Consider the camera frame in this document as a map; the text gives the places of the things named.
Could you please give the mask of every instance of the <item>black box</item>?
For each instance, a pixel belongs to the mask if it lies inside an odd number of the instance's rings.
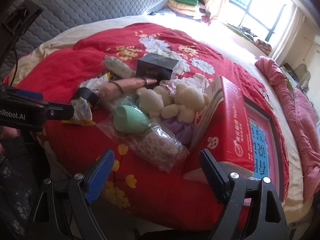
[[[172,58],[149,53],[138,59],[136,77],[154,78],[158,81],[170,80],[172,71],[179,61]]]

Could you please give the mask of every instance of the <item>window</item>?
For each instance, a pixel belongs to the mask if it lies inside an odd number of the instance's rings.
[[[290,0],[229,0],[222,17],[275,45],[286,28],[291,6]]]

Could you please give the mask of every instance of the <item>window frame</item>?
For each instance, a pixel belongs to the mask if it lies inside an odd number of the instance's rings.
[[[261,24],[264,28],[266,28],[266,29],[268,30],[268,35],[267,35],[267,37],[265,38],[265,41],[269,41],[270,38],[271,38],[271,36],[272,36],[272,34],[274,33],[274,30],[275,30],[275,28],[276,28],[279,20],[280,20],[280,17],[281,17],[281,15],[282,15],[282,12],[283,12],[284,7],[286,6],[286,4],[283,4],[283,5],[282,5],[282,7],[281,7],[281,9],[280,9],[280,11],[279,11],[279,14],[278,14],[278,16],[277,16],[276,21],[275,21],[275,23],[273,24],[273,27],[270,29],[270,28],[268,28],[262,21],[260,21],[259,19],[257,19],[254,15],[252,15],[252,14],[249,12],[250,6],[251,6],[251,4],[252,4],[252,1],[253,1],[253,0],[250,0],[250,1],[249,1],[249,4],[248,4],[248,6],[247,6],[246,9],[243,8],[241,5],[235,3],[235,2],[232,1],[232,0],[229,0],[229,3],[237,6],[238,8],[240,8],[241,10],[244,11],[244,16],[243,16],[241,22],[239,23],[238,27],[241,26],[241,24],[242,24],[242,22],[243,22],[243,20],[244,20],[244,17],[245,17],[245,15],[247,14],[247,15],[249,15],[250,17],[252,17],[255,21],[257,21],[259,24]]]

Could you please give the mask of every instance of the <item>stack of folded blankets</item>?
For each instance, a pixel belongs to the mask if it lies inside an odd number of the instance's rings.
[[[202,0],[169,0],[168,7],[177,16],[188,19],[201,20],[202,16],[206,16],[205,5]]]

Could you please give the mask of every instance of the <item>white bed sheet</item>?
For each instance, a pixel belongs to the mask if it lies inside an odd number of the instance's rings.
[[[296,142],[284,117],[280,102],[266,78],[254,66],[256,58],[246,49],[241,48],[230,38],[230,32],[222,24],[215,23],[210,27],[192,20],[172,16],[129,16],[117,19],[95,22],[69,29],[55,38],[40,45],[34,52],[21,58],[13,85],[16,86],[45,57],[56,50],[70,48],[77,41],[97,32],[112,28],[122,28],[134,23],[150,22],[167,28],[186,32],[192,38],[208,44],[226,58],[241,65],[266,88],[274,113],[280,124],[287,146],[289,159],[289,193],[284,212],[288,223],[304,217],[311,208],[312,199],[303,202],[303,175],[301,161]]]

